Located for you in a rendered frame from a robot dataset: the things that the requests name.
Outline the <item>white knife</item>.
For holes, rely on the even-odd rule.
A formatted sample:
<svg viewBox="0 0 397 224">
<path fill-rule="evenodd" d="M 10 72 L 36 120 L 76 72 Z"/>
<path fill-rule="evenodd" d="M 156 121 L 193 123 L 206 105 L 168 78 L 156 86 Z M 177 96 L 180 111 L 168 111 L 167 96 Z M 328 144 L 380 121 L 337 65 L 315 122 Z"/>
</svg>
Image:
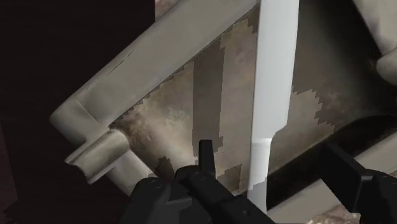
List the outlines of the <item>white knife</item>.
<svg viewBox="0 0 397 224">
<path fill-rule="evenodd" d="M 247 198 L 267 212 L 270 149 L 288 120 L 300 0 L 260 0 Z"/>
</svg>

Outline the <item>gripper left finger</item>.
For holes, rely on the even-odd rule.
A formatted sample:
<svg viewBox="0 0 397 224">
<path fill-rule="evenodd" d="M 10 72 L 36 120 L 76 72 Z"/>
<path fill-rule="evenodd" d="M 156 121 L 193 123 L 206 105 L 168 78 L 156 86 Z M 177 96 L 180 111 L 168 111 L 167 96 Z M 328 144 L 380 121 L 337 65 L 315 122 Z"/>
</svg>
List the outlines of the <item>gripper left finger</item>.
<svg viewBox="0 0 397 224">
<path fill-rule="evenodd" d="M 234 196 L 215 177 L 212 141 L 199 141 L 198 164 L 172 181 L 140 180 L 118 224 L 276 224 L 250 200 Z"/>
</svg>

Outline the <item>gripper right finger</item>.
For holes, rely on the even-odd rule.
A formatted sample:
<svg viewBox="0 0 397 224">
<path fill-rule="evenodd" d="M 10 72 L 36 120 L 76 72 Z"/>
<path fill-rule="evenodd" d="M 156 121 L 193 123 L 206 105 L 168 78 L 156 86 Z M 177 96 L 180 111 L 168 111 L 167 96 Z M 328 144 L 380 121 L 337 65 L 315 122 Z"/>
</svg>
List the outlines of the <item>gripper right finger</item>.
<svg viewBox="0 0 397 224">
<path fill-rule="evenodd" d="M 321 179 L 359 224 L 397 224 L 397 178 L 367 169 L 336 144 L 321 149 Z"/>
</svg>

